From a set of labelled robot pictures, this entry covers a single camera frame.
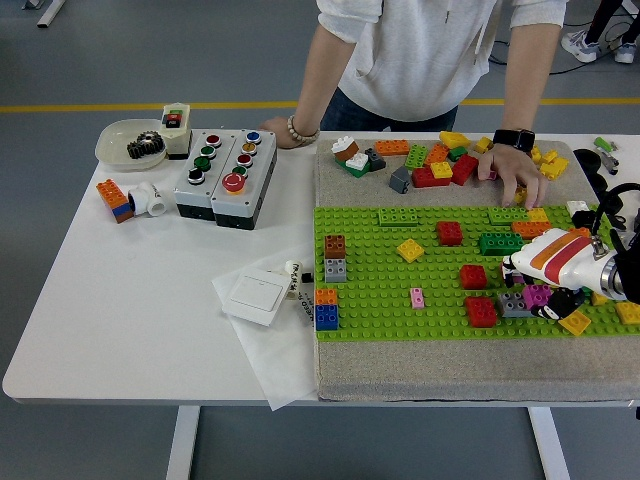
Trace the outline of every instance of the gear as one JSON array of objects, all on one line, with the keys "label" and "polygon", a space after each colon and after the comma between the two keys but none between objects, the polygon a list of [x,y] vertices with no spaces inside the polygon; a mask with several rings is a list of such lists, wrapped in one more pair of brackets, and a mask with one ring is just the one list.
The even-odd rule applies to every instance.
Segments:
[{"label": "gear", "polygon": [[127,145],[127,152],[133,159],[160,153],[162,150],[164,150],[164,141],[160,134],[154,131],[142,132],[135,142]]}]

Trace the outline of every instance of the lego baseplate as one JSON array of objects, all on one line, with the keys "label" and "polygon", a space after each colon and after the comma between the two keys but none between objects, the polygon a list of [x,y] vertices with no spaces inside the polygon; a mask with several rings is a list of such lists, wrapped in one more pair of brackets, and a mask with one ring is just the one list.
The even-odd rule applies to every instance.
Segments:
[{"label": "lego baseplate", "polygon": [[[315,286],[332,288],[338,294],[339,328],[317,332],[319,341],[397,341],[452,339],[508,339],[571,337],[572,333],[555,321],[536,317],[500,318],[495,327],[469,325],[466,297],[491,297],[518,292],[507,289],[500,272],[500,255],[481,255],[483,233],[511,232],[508,225],[492,225],[488,207],[413,207],[417,225],[380,226],[379,208],[318,207],[314,211]],[[544,207],[554,227],[572,227],[564,206]],[[436,231],[438,221],[459,222],[460,246],[441,246]],[[601,234],[609,243],[609,224]],[[346,243],[347,282],[327,283],[324,275],[324,238],[343,235]],[[396,251],[413,239],[425,251],[411,263]],[[464,290],[460,269],[465,264],[482,265],[488,284],[484,290]],[[410,289],[422,288],[424,308],[413,309]],[[583,336],[637,335],[640,325],[623,325],[615,303],[601,306],[588,302],[580,308],[591,324]]]}]

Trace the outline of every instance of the smartwatch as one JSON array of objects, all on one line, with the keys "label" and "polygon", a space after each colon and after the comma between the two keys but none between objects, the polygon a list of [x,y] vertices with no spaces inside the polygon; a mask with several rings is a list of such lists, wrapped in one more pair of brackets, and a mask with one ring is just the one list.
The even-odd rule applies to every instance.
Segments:
[{"label": "smartwatch", "polygon": [[496,130],[493,143],[509,145],[524,153],[531,153],[536,141],[536,134],[531,130]]}]

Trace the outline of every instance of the bracelet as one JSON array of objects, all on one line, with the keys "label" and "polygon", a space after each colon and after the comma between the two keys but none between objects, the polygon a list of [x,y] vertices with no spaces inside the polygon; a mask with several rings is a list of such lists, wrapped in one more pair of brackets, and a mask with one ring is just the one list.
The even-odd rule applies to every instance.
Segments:
[{"label": "bracelet", "polygon": [[316,130],[316,133],[314,133],[310,137],[300,135],[298,132],[296,132],[296,129],[293,128],[293,115],[291,115],[287,120],[287,127],[289,128],[289,133],[293,136],[293,138],[302,143],[315,142],[318,139],[318,135],[320,135],[320,129]]}]

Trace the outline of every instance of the control box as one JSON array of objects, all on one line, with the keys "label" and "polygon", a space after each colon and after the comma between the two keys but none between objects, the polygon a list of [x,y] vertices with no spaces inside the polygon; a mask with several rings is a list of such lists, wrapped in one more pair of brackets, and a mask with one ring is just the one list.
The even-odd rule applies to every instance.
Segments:
[{"label": "control box", "polygon": [[180,215],[253,230],[276,164],[276,137],[257,130],[206,130],[174,189]]}]

